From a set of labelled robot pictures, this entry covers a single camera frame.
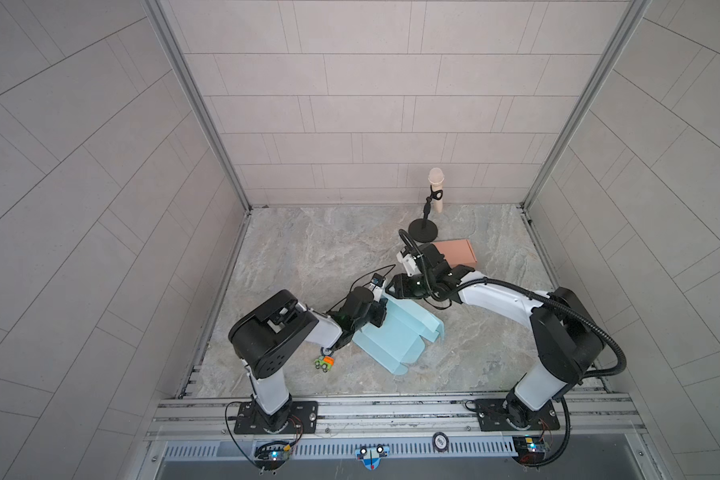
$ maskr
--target light blue box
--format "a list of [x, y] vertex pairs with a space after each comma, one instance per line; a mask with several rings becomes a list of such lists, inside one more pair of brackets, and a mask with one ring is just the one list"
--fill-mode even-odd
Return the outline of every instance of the light blue box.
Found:
[[393, 375], [408, 371], [404, 363], [415, 363], [424, 351], [422, 337], [430, 342], [444, 335], [442, 320], [412, 300], [397, 300], [386, 294], [387, 318], [381, 328], [367, 323], [352, 340]]

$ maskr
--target wall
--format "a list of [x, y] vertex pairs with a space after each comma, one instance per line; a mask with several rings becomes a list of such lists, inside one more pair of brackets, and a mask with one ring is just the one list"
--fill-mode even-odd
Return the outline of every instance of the wall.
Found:
[[522, 200], [625, 2], [163, 0], [254, 204]]
[[653, 2], [530, 216], [675, 478], [720, 480], [720, 0]]
[[0, 2], [0, 478], [116, 477], [241, 217], [137, 0]]

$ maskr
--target black mounting plate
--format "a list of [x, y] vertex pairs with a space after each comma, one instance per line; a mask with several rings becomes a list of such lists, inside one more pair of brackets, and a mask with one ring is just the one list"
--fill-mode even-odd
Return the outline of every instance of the black mounting plate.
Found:
[[[481, 432], [498, 432], [511, 430], [513, 427], [507, 422], [507, 414], [503, 413], [504, 399], [503, 398], [476, 398], [472, 400], [475, 408], [482, 411], [485, 415], [480, 417], [478, 415], [478, 422], [480, 423]], [[539, 419], [537, 420], [538, 426], [531, 426], [529, 430], [542, 430], [541, 421], [547, 424], [549, 430], [560, 430], [560, 421], [557, 419], [557, 412], [552, 405], [552, 401], [549, 400], [539, 410]]]
[[[235, 435], [296, 434], [296, 427], [290, 422], [286, 422], [286, 425], [279, 432], [268, 432], [264, 423], [257, 421], [258, 415], [255, 414], [255, 410], [253, 402], [245, 402], [240, 405], [237, 417], [230, 417], [230, 420], [235, 420]], [[309, 419], [309, 416], [313, 413], [317, 419], [317, 402], [294, 402], [291, 405], [290, 415], [302, 421], [303, 433], [315, 433], [317, 421]]]

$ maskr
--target round black stand base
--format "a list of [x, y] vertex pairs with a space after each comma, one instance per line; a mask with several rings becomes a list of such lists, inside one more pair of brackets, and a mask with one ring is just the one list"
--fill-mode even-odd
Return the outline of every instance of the round black stand base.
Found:
[[417, 218], [408, 226], [408, 233], [420, 244], [427, 244], [438, 237], [438, 226], [432, 220]]

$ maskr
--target metal bracket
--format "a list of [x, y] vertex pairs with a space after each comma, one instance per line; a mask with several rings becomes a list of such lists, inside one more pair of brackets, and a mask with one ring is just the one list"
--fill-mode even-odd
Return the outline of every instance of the metal bracket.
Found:
[[[502, 413], [504, 409], [502, 407], [504, 403], [503, 398], [476, 398], [473, 402], [477, 410], [480, 410], [478, 423], [480, 423], [481, 432], [506, 432], [512, 428], [512, 425], [507, 422], [507, 414]], [[544, 428], [542, 421], [547, 424], [547, 428]], [[560, 430], [560, 420], [557, 419], [557, 412], [551, 400], [544, 404], [544, 407], [539, 410], [537, 424], [537, 426], [531, 426], [528, 429]], [[518, 430], [519, 435], [523, 432], [524, 430]]]
[[[317, 402], [294, 402], [291, 406], [290, 415], [302, 421], [302, 433], [315, 433], [317, 428]], [[263, 422], [259, 421], [253, 402], [244, 402], [240, 405], [237, 417], [230, 417], [235, 421], [235, 435], [267, 435], [268, 432]], [[296, 434], [296, 427], [286, 422], [286, 425], [277, 432], [278, 435]]]

